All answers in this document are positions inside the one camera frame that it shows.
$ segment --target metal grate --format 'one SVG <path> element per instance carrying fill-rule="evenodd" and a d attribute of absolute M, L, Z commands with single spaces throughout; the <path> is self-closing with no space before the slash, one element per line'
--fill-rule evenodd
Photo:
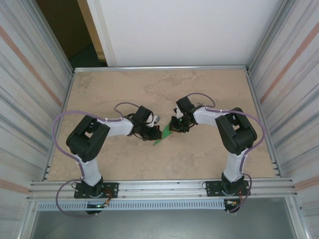
<path fill-rule="evenodd" d="M 84 202 L 60 202 L 59 206 L 65 211 L 91 211 L 88 209 L 88 201 Z M 225 209 L 223 199 L 201 199 L 201 200 L 132 200 L 112 201 L 103 210 L 174 210 L 174 209 Z M 38 211 L 57 211 L 55 202 L 42 202 Z"/>

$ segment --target green block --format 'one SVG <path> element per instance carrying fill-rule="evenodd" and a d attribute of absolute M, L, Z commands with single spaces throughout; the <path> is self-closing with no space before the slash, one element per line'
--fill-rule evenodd
<path fill-rule="evenodd" d="M 169 125 L 166 125 L 164 130 L 161 133 L 161 139 L 156 140 L 155 143 L 153 144 L 153 146 L 158 144 L 159 142 L 161 142 L 163 139 L 165 139 L 166 137 L 168 137 L 171 134 L 172 134 L 172 131 L 169 131 Z"/>

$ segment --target corrugated metal wall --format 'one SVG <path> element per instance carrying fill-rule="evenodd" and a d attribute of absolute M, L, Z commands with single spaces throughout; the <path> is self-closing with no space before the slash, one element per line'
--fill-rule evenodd
<path fill-rule="evenodd" d="M 50 128 L 72 77 L 37 6 L 0 1 L 0 238 L 17 232 L 32 180 L 41 180 Z"/>
<path fill-rule="evenodd" d="M 319 1 L 295 1 L 252 80 L 283 174 L 319 237 Z"/>

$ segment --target beige work surface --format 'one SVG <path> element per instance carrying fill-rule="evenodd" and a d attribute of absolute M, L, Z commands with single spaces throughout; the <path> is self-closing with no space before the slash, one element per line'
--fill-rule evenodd
<path fill-rule="evenodd" d="M 75 75 L 67 111 L 79 110 L 106 118 L 117 118 L 115 104 L 123 101 L 143 105 L 159 115 L 163 129 L 174 115 L 175 102 L 192 92 L 210 95 L 216 109 L 241 107 L 257 116 L 243 71 L 140 71 L 83 72 Z M 211 104 L 203 96 L 190 96 L 193 104 Z M 123 114 L 136 108 L 121 105 Z M 82 115 L 67 115 L 58 138 L 65 141 Z M 258 139 L 261 129 L 252 122 Z M 156 146 L 134 136 L 108 138 L 98 155 L 99 170 L 105 180 L 167 180 L 220 178 L 226 166 L 227 151 L 216 127 L 196 125 L 188 133 L 173 133 Z M 252 177 L 274 177 L 266 144 L 253 150 L 245 163 Z M 75 161 L 55 150 L 48 180 L 80 177 Z"/>

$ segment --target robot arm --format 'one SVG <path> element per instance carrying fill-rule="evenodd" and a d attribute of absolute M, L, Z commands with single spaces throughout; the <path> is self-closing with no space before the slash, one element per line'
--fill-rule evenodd
<path fill-rule="evenodd" d="M 169 130 L 175 132 L 188 132 L 196 124 L 208 124 L 218 127 L 223 145 L 228 151 L 227 166 L 222 173 L 222 184 L 226 194 L 236 192 L 244 181 L 240 168 L 244 153 L 253 146 L 257 134 L 248 121 L 240 114 L 210 112 L 205 106 L 195 107 L 188 97 L 176 102 L 174 109 L 176 116 L 172 116 Z M 242 112 L 240 108 L 233 111 Z"/>
<path fill-rule="evenodd" d="M 123 119 L 97 120 L 85 116 L 75 127 L 66 140 L 71 153 L 80 160 L 84 172 L 84 191 L 91 197 L 99 197 L 102 190 L 103 178 L 99 172 L 97 155 L 106 138 L 116 135 L 140 135 L 140 139 L 161 139 L 160 118 L 153 112 L 140 106 L 136 113 L 129 114 Z"/>

